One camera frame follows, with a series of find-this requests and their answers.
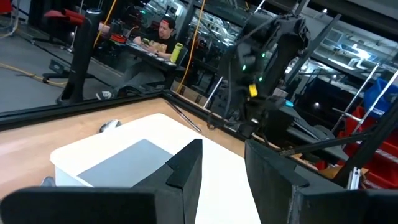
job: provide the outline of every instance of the green bottle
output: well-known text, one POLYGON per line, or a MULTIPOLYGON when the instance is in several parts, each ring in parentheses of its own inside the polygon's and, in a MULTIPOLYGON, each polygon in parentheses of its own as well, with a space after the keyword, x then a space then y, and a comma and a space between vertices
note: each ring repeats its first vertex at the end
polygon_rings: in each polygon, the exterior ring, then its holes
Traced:
POLYGON ((172 56, 170 57, 171 62, 175 63, 177 61, 178 55, 180 55, 180 51, 181 51, 182 47, 183 47, 183 45, 180 43, 175 44, 172 56))

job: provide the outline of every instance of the black metal frame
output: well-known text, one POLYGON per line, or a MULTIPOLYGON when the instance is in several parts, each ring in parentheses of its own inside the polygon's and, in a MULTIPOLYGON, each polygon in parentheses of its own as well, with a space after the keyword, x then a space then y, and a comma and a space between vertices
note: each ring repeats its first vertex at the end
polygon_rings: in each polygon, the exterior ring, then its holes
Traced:
MULTIPOLYGON (((199 117, 204 121, 207 121, 210 114, 208 110, 198 107, 197 105, 194 105, 192 102, 180 97, 178 94, 171 91, 164 91, 161 93, 155 93, 153 95, 146 95, 146 96, 128 96, 124 98, 116 98, 104 101, 88 100, 70 106, 57 106, 57 105, 43 106, 34 109, 0 113, 0 131, 5 131, 13 128, 20 128, 23 126, 43 123, 56 119, 67 118, 79 114, 92 113, 99 110, 105 110, 117 106, 128 105, 131 103, 138 103, 140 101, 152 100, 155 98, 163 98, 169 101, 170 103, 173 103, 174 105, 180 107, 181 109, 188 111, 191 114, 194 114, 195 116, 199 117)), ((332 142, 325 141, 317 144, 309 144, 307 146, 303 146, 301 150, 304 149, 304 151, 306 151, 307 149, 310 149, 311 151, 314 151, 316 150, 314 146, 316 146, 318 149, 323 149, 324 147, 329 147, 331 143, 343 144, 344 142, 347 141, 352 142, 353 140, 364 139, 364 137, 370 136, 368 140, 363 141, 364 146, 361 148, 361 150, 358 151, 359 153, 350 158, 349 161, 346 163, 346 165, 343 166, 343 168, 341 169, 340 171, 341 174, 339 173, 336 176, 335 181, 341 185, 345 185, 342 183, 343 180, 342 177, 345 177, 346 170, 351 170, 350 167, 354 166, 362 167, 363 164, 367 163, 367 161, 370 160, 371 156, 377 150, 378 145, 385 138, 387 138, 390 131, 395 128, 395 125, 398 123, 397 121, 398 121, 398 101, 396 101, 392 106, 391 110, 388 111, 386 115, 383 116, 379 126, 377 126, 374 132, 372 132, 371 134, 366 133, 350 137, 347 139, 341 139, 338 141, 332 141, 332 142)), ((229 134, 230 136, 238 140, 245 141, 247 139, 254 139, 261 142, 260 140, 254 138, 253 136, 251 136, 250 138, 245 138, 241 133, 225 127, 224 124, 226 124, 226 121, 221 118, 213 117, 212 122, 214 125, 217 125, 217 127, 219 127, 221 131, 225 132, 226 134, 229 134)))

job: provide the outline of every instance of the orange cable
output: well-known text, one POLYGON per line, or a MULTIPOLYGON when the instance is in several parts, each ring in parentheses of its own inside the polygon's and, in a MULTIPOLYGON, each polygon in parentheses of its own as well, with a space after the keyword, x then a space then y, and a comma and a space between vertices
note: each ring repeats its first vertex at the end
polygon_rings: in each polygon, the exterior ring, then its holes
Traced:
POLYGON ((193 48, 195 47, 195 42, 197 39, 197 34, 198 34, 198 29, 199 29, 199 25, 200 25, 200 19, 201 19, 201 15, 203 13, 203 9, 205 8, 205 3, 206 0, 203 0, 202 4, 201 4, 201 8, 200 8, 200 14, 199 14, 199 18, 198 18, 198 24, 197 24, 197 28, 195 29, 195 33, 193 35, 193 41, 192 41, 192 47, 191 47, 191 53, 189 55, 189 60, 188 60, 188 65, 187 68, 185 69, 185 74, 182 77, 182 80, 177 88, 177 93, 180 92, 182 84, 184 83, 185 77, 187 76, 188 70, 189 70, 189 66, 191 65, 191 61, 192 61, 192 55, 193 55, 193 48))
POLYGON ((97 38, 95 39, 95 42, 94 42, 94 46, 93 46, 93 47, 95 47, 95 45, 97 44, 98 39, 100 38, 100 35, 102 34, 102 30, 104 29, 104 26, 106 26, 106 24, 108 23, 108 20, 109 20, 109 18, 111 17, 111 14, 112 14, 112 11, 113 11, 113 7, 114 7, 114 5, 116 4, 117 1, 118 1, 118 0, 113 0, 111 9, 109 10, 108 15, 106 16, 104 25, 101 27, 101 29, 99 30, 99 32, 98 32, 98 34, 97 34, 97 38))

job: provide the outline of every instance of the blue container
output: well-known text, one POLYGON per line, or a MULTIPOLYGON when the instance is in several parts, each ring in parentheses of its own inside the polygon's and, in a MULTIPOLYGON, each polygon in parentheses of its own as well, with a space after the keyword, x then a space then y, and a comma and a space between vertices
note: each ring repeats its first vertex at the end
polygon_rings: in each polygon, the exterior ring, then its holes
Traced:
MULTIPOLYGON (((381 78, 378 78, 375 84, 366 90, 364 96, 364 107, 365 110, 369 110, 372 106, 373 102, 375 102, 376 98, 380 95, 381 91, 387 86, 387 82, 381 78)), ((389 94, 397 94, 398 86, 391 85, 385 94, 380 98, 379 102, 376 104, 372 112, 369 114, 373 118, 380 118, 391 106, 391 103, 386 100, 384 96, 389 94)))

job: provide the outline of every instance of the gray panel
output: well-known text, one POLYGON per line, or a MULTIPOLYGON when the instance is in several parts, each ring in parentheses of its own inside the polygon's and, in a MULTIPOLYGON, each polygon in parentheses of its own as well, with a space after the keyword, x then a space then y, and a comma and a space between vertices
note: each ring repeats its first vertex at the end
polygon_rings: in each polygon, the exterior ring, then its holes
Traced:
POLYGON ((132 187, 173 155, 143 139, 79 175, 94 187, 132 187))

